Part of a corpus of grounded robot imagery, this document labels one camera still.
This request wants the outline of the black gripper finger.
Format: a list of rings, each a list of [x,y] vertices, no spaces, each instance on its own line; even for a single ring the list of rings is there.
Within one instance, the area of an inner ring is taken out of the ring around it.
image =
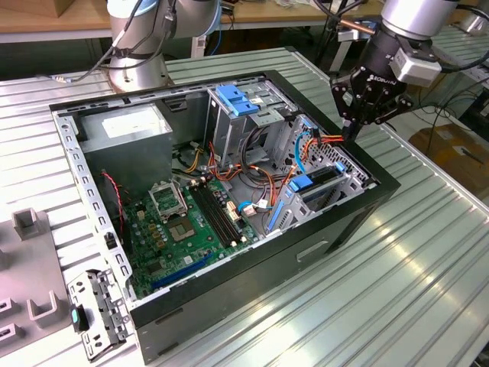
[[[375,102],[367,103],[361,110],[360,123],[362,125],[381,125],[391,118],[408,112],[413,107],[413,100],[405,94],[381,102],[381,97],[387,96],[381,93]]]
[[[344,140],[355,140],[367,121],[368,84],[366,71],[355,71],[333,81],[331,92],[343,118]]]

